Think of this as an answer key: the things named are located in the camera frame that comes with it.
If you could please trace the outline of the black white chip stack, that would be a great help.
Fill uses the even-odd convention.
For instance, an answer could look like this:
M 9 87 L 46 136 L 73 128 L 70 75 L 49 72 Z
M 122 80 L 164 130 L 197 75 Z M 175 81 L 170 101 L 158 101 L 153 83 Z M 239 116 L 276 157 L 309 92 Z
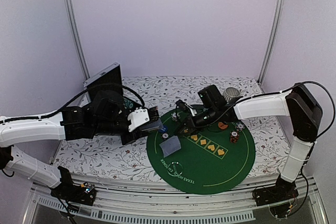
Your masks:
M 174 122 L 178 122 L 180 120 L 180 117 L 179 117 L 179 115 L 176 112 L 174 112 L 174 113 L 171 114 L 171 119 Z

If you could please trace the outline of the orange big blind button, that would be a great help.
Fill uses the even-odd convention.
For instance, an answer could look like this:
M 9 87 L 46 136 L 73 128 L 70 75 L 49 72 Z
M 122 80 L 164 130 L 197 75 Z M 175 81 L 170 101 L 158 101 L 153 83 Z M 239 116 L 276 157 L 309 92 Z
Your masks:
M 218 122 L 217 126 L 220 130 L 226 130 L 228 128 L 228 124 L 225 122 Z

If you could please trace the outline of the red chip stack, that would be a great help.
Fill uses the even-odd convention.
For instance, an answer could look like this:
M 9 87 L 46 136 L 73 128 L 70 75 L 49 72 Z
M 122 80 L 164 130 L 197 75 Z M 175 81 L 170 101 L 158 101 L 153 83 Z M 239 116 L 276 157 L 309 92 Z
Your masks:
M 239 133 L 237 131 L 232 131 L 230 133 L 230 142 L 237 143 L 238 140 L 239 140 Z

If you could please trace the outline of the blue playing card deck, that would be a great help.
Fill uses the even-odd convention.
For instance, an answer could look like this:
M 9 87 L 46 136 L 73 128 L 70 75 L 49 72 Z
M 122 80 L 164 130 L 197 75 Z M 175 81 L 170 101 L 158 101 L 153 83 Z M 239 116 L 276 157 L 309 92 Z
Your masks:
M 162 121 L 158 119 L 155 122 L 149 122 L 149 123 L 141 125 L 140 130 L 145 131 L 145 132 L 151 132 L 151 131 L 159 130 L 161 127 L 162 127 Z

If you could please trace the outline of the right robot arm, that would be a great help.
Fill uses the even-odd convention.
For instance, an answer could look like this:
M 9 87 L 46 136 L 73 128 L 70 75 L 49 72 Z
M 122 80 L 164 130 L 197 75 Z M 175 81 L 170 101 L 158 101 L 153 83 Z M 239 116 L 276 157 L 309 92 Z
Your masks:
M 277 179 L 278 185 L 271 190 L 276 201 L 291 194 L 291 184 L 311 154 L 318 138 L 322 119 L 322 107 L 306 88 L 305 83 L 296 83 L 285 91 L 265 93 L 254 97 L 237 97 L 226 101 L 216 85 L 212 84 L 198 92 L 205 110 L 194 113 L 194 109 L 182 100 L 176 105 L 187 116 L 176 128 L 175 135 L 191 135 L 218 121 L 237 122 L 264 116 L 288 116 L 293 128 L 293 144 L 285 166 Z

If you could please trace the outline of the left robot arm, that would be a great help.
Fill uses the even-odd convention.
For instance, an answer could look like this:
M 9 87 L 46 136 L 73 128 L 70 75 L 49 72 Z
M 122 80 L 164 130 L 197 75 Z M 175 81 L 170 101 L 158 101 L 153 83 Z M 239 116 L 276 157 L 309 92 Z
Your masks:
M 72 141 L 95 136 L 119 136 L 122 145 L 145 137 L 160 127 L 157 107 L 135 106 L 128 109 L 124 97 L 102 90 L 87 105 L 66 106 L 50 114 L 1 117 L 1 169 L 19 172 L 58 192 L 67 200 L 78 195 L 70 173 L 53 167 L 21 151 L 18 143 L 40 140 Z

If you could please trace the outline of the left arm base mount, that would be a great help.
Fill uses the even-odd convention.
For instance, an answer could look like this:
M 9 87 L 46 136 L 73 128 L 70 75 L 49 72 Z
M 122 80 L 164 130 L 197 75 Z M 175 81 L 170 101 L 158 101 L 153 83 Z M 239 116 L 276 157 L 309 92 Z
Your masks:
M 88 182 L 75 185 L 68 169 L 61 166 L 58 166 L 57 169 L 60 171 L 60 184 L 50 189 L 51 196 L 69 202 L 93 206 L 97 194 L 95 185 Z

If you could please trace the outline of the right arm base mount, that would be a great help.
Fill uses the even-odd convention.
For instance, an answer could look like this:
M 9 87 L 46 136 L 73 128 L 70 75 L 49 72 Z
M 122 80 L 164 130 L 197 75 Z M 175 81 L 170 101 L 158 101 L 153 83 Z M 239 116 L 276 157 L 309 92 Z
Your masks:
M 270 213 L 278 218 L 287 218 L 297 203 L 298 191 L 295 183 L 285 182 L 270 187 L 256 188 L 252 192 L 257 206 L 271 205 Z

